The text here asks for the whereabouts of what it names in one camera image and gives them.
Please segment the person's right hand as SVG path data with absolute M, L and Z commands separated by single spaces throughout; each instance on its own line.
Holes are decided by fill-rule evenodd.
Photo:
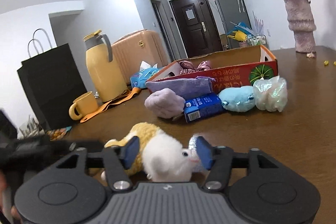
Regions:
M 1 172 L 1 223 L 22 223 L 14 206 L 15 192 L 19 186 L 16 174 Z

